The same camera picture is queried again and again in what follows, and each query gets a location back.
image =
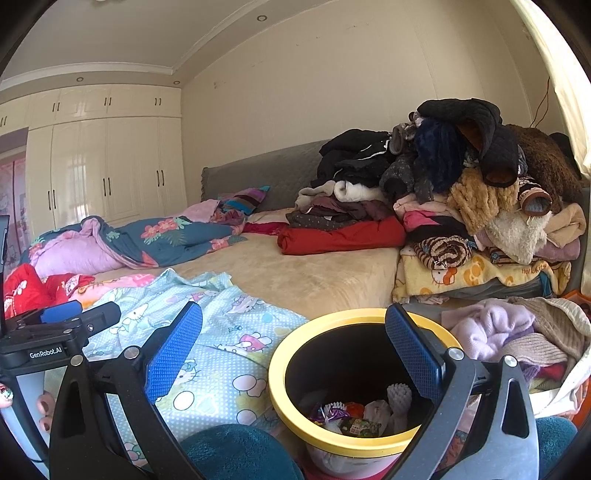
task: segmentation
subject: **pink blanket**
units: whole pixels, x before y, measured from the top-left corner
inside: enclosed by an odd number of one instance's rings
[[[105,280],[98,283],[91,283],[85,287],[77,288],[70,300],[78,300],[83,309],[92,307],[105,293],[114,288],[124,287],[145,287],[156,277],[149,273],[138,273],[127,275],[126,277],[115,278],[114,280]]]
[[[31,254],[31,265],[41,278],[68,272],[95,275],[124,265],[134,268],[103,243],[99,228],[100,223],[91,219],[80,232],[62,233]]]

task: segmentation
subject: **beige bed sheet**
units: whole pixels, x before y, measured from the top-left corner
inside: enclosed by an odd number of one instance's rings
[[[398,265],[397,248],[331,252],[296,257],[282,255],[277,237],[246,233],[246,242],[175,265],[184,278],[228,272],[244,292],[308,319],[339,310],[386,307]],[[159,275],[165,269],[141,270]],[[137,273],[120,268],[96,275],[110,280]]]

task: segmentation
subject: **screw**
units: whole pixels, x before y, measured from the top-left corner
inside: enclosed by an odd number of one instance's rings
[[[450,358],[453,358],[454,360],[462,360],[464,358],[464,352],[459,348],[450,348],[448,354]]]
[[[70,359],[70,365],[73,367],[77,367],[78,365],[80,365],[82,362],[84,361],[84,357],[82,355],[74,355],[71,359]]]
[[[516,367],[517,366],[517,359],[514,356],[505,355],[505,363],[507,365],[509,365],[510,367]]]
[[[137,348],[136,346],[130,346],[129,348],[125,349],[125,352],[123,352],[123,356],[127,360],[133,360],[138,355],[139,355],[139,348]]]

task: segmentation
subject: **pillow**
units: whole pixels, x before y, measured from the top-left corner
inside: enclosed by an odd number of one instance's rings
[[[241,190],[226,198],[220,198],[223,212],[238,210],[250,215],[265,199],[269,186]]]

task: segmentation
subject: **trash can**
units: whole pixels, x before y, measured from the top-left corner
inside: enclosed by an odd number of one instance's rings
[[[271,401],[285,425],[308,448],[318,468],[345,480],[375,475],[402,453],[433,404],[422,398],[384,328],[386,309],[357,309],[312,320],[288,335],[269,366]],[[446,347],[453,335],[425,317],[409,314]],[[387,400],[389,385],[407,384],[413,393],[406,432],[355,438],[330,432],[307,417],[318,403]]]

